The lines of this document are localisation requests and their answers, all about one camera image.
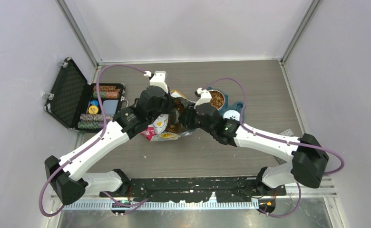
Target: stack of poker chips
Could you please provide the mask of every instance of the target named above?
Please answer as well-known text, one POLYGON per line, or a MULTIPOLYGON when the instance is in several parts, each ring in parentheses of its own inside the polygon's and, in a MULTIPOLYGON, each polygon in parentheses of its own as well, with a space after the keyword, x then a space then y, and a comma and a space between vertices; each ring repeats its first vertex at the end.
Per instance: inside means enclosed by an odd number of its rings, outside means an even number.
POLYGON ((97 129, 103 128, 103 126, 104 126, 103 122, 96 122, 96 121, 80 121, 78 123, 78 128, 82 128, 82 129, 97 130, 97 129))
POLYGON ((99 85, 99 89, 100 91, 116 91, 116 86, 115 85, 99 85))
MULTIPOLYGON (((115 85, 100 85, 100 98, 104 99, 118 99, 120 96, 121 89, 117 89, 115 85)), ((97 98, 96 86, 93 87, 93 97, 97 98)), ((97 100, 89 102, 88 113, 80 115, 80 121, 78 122, 78 128, 99 130, 104 127, 103 115, 98 114, 99 104, 97 100)), ((107 114, 106 120, 112 121, 113 114, 107 114)))
MULTIPOLYGON (((117 99, 120 91, 102 91, 100 98, 117 99)), ((97 92, 93 92, 93 97, 97 98, 97 92)))
MULTIPOLYGON (((112 121, 114 115, 106 115, 107 121, 112 121)), ((81 121, 103 121, 102 114, 81 114, 80 115, 81 121)))

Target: wood grain surface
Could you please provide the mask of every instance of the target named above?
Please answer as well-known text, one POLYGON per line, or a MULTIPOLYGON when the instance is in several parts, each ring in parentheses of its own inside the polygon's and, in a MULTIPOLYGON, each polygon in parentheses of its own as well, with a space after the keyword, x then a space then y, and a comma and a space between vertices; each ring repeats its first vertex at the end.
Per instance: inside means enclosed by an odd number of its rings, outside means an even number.
MULTIPOLYGON (((280 133, 288 128, 297 136, 301 130, 293 110, 278 61, 230 61, 159 63, 136 65, 154 72, 166 71, 166 83, 188 99, 197 100, 194 91, 223 77, 239 80, 246 88, 245 122, 255 128, 280 133)), ((126 98, 133 103, 149 84, 141 73, 124 67, 106 70, 103 83, 125 83, 126 98)), ((241 89, 232 81, 212 85, 229 95, 229 104, 243 100, 241 89)), ((88 140, 93 134, 86 134, 88 140)), ((202 177, 256 175, 264 166, 278 165, 275 158, 247 148, 217 143, 198 130, 175 141, 149 142, 142 135, 115 148, 89 172, 122 169, 129 178, 202 177)))

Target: yellow poker chip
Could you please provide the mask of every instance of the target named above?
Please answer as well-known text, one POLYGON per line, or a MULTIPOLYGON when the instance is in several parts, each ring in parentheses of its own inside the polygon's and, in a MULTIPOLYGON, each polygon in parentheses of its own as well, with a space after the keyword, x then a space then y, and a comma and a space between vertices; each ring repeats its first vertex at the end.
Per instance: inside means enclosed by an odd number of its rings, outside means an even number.
POLYGON ((90 114, 97 114, 98 113, 98 107, 97 106, 94 106, 94 105, 91 105, 89 107, 89 113, 90 114))

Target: open case lid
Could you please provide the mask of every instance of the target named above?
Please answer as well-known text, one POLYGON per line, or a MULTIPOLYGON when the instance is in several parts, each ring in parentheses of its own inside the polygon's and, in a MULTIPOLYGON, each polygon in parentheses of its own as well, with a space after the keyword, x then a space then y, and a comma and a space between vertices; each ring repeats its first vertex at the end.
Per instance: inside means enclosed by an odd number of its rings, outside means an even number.
POLYGON ((75 128, 90 85, 72 58, 61 65, 44 108, 67 128, 75 128))

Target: cable connector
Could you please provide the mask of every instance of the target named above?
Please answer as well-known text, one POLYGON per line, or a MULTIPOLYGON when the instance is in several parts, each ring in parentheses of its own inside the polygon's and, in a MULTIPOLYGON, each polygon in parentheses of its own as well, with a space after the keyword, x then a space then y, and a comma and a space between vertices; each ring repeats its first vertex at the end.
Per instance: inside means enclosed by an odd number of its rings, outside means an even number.
POLYGON ((147 78, 150 78, 150 77, 152 77, 152 72, 145 71, 144 76, 147 77, 147 78))

